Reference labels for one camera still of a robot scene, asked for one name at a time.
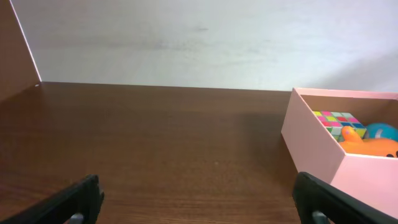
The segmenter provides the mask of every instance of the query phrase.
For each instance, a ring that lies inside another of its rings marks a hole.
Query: open box
[[[398,218],[398,158],[345,153],[312,111],[398,127],[398,93],[294,88],[282,135],[297,170]]]

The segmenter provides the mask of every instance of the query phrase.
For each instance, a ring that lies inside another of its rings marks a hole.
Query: dark wooden surface
[[[43,83],[0,104],[0,218],[98,174],[98,223],[298,223],[289,92]]]
[[[39,82],[11,3],[0,0],[0,102]]]

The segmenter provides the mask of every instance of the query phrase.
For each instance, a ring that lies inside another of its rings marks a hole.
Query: puzzle cube
[[[350,113],[330,111],[313,111],[313,113],[338,142],[344,141],[341,134],[343,126],[353,127],[361,138],[365,135],[366,128]]]

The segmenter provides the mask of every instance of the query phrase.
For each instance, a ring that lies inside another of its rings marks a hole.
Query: colorful cube
[[[314,115],[321,121],[324,127],[330,132],[330,134],[338,141],[344,141],[343,135],[341,135],[341,129],[343,126],[351,126],[354,130],[363,138],[366,132],[365,126],[363,126],[352,114],[330,112],[330,111],[313,111]]]

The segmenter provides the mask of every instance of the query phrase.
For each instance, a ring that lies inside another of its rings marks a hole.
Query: orange toy
[[[352,127],[344,126],[341,133],[345,141],[340,146],[353,154],[398,157],[398,142],[391,139],[361,139]]]

